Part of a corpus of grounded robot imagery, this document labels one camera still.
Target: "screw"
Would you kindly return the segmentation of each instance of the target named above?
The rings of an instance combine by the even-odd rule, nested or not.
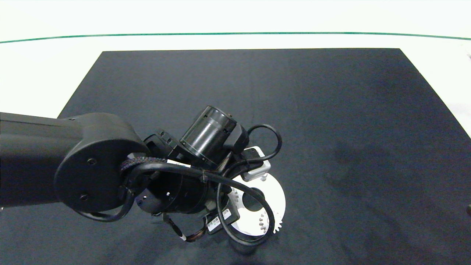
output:
[[[86,201],[88,200],[88,194],[87,193],[84,193],[82,195],[80,195],[80,198],[79,198],[81,201]]]
[[[94,158],[89,158],[89,159],[87,160],[87,163],[90,164],[90,165],[94,165],[94,164],[97,163],[97,160],[94,159]]]

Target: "black cable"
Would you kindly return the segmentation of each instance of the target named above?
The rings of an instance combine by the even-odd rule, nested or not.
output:
[[[173,229],[173,231],[185,242],[188,242],[188,243],[192,243],[192,242],[195,242],[197,241],[198,239],[200,239],[201,237],[204,236],[204,234],[206,233],[206,228],[208,226],[208,218],[205,217],[203,219],[203,227],[196,231],[194,234],[192,235],[189,235],[189,236],[186,236],[181,230],[180,228],[172,221],[172,219],[166,215],[163,217],[163,220],[164,222],[168,223],[170,225],[170,227]]]
[[[231,176],[228,176],[236,167],[240,166],[240,165],[243,165],[243,164],[252,164],[252,163],[258,163],[258,162],[262,162],[262,161],[265,161],[265,160],[268,160],[268,159],[271,159],[273,158],[274,156],[276,156],[278,154],[278,152],[280,151],[281,149],[281,146],[283,144],[283,139],[281,138],[281,135],[280,133],[275,129],[273,128],[272,126],[268,125],[268,124],[258,124],[258,125],[255,125],[253,127],[251,127],[247,133],[250,135],[250,133],[257,129],[257,128],[267,128],[269,130],[271,130],[275,135],[276,135],[276,139],[278,140],[278,144],[276,145],[276,148],[275,150],[267,155],[267,156],[264,156],[264,157],[259,157],[259,158],[251,158],[251,159],[245,159],[245,160],[241,160],[241,161],[238,161],[238,162],[235,162],[233,163],[228,169],[226,169],[223,173],[223,177],[226,177],[226,178],[229,178],[229,179],[233,179],[234,177],[240,175],[240,174],[243,174],[245,172],[248,172],[250,171],[249,168],[246,168],[246,169],[242,169],[240,170],[238,173],[236,174],[232,174]],[[227,235],[232,239],[234,240],[235,242],[239,243],[239,244],[242,244],[244,246],[257,246],[263,242],[265,242],[268,237],[270,237],[272,234],[273,234],[273,226],[274,226],[274,223],[275,223],[275,218],[270,218],[270,215],[268,215],[268,229],[267,229],[267,232],[260,238],[257,238],[255,240],[245,240],[245,239],[241,239],[239,237],[237,237],[229,228],[229,226],[227,225],[226,223],[226,220],[224,219],[223,217],[223,214],[222,214],[222,205],[221,205],[221,188],[222,188],[222,184],[219,183],[218,184],[218,191],[216,192],[216,205],[217,205],[217,210],[218,210],[218,217],[219,217],[219,220],[221,222],[221,225],[222,225],[222,228],[224,228],[224,230],[226,231]]]
[[[121,207],[121,210],[114,215],[108,215],[108,214],[103,214],[103,213],[85,213],[79,210],[73,209],[75,212],[80,214],[81,216],[84,216],[88,219],[92,219],[94,221],[99,221],[99,222],[114,222],[118,221],[119,219],[125,217],[129,210],[131,210],[132,205],[134,204],[134,193],[132,193],[130,190],[127,191],[126,193],[126,199],[124,200],[124,204]]]
[[[268,124],[258,124],[258,125],[252,126],[249,130],[247,130],[247,133],[249,134],[249,136],[250,136],[250,133],[253,130],[257,129],[257,128],[267,128],[267,129],[271,130],[276,135],[276,139],[278,141],[278,144],[276,145],[275,150],[271,154],[269,154],[267,156],[264,156],[264,157],[250,158],[250,159],[245,159],[245,160],[241,160],[241,161],[233,163],[229,168],[227,168],[224,171],[224,174],[223,174],[224,177],[227,177],[227,174],[229,174],[232,170],[234,170],[236,167],[238,167],[240,165],[263,162],[265,160],[268,160],[268,159],[271,159],[271,158],[275,157],[278,154],[278,152],[280,151],[281,146],[283,144],[283,139],[281,138],[280,133],[275,128],[273,128],[272,126],[270,126]]]
[[[265,242],[272,234],[273,230],[275,229],[275,216],[273,215],[273,211],[270,208],[270,205],[267,203],[267,201],[255,190],[239,183],[236,181],[231,180],[230,178],[226,178],[217,174],[213,174],[210,172],[205,171],[203,173],[202,170],[192,168],[192,167],[185,167],[185,166],[179,166],[175,164],[168,164],[168,163],[162,163],[162,162],[150,162],[150,163],[145,163],[145,164],[140,164],[136,166],[131,172],[130,172],[130,178],[135,178],[141,174],[144,174],[149,171],[164,171],[164,172],[171,172],[171,173],[178,173],[178,174],[183,174],[186,176],[194,177],[197,179],[202,180],[202,175],[204,175],[204,178],[208,181],[213,181],[213,182],[218,182],[227,186],[231,186],[233,188],[236,188],[238,190],[242,190],[244,193],[249,194],[252,196],[257,202],[259,202],[263,208],[265,208],[267,215],[268,215],[268,229],[267,233],[263,235],[262,237],[248,241],[248,240],[242,240],[235,236],[229,229],[228,225],[223,221],[224,216],[222,214],[222,209],[221,209],[221,201],[220,201],[220,194],[218,193],[218,198],[217,205],[218,205],[218,217],[221,221],[221,225],[224,228],[224,230],[227,232],[228,236],[233,239],[234,241],[246,245],[246,246],[257,246],[263,242]]]

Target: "label sticker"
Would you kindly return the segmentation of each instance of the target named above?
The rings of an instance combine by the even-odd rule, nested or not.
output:
[[[177,162],[177,161],[173,161],[173,160],[170,160],[170,159],[167,159],[167,163],[175,164],[175,165],[180,165],[180,166],[191,167],[191,165],[183,164],[183,163],[180,163],[180,162]]]
[[[229,209],[224,210],[224,212],[222,212],[222,216],[224,216],[224,220],[228,219],[229,216],[231,216],[231,211],[229,211]],[[213,231],[214,228],[218,227],[220,224],[221,221],[219,220],[219,217],[216,217],[211,222],[209,222],[208,230]]]

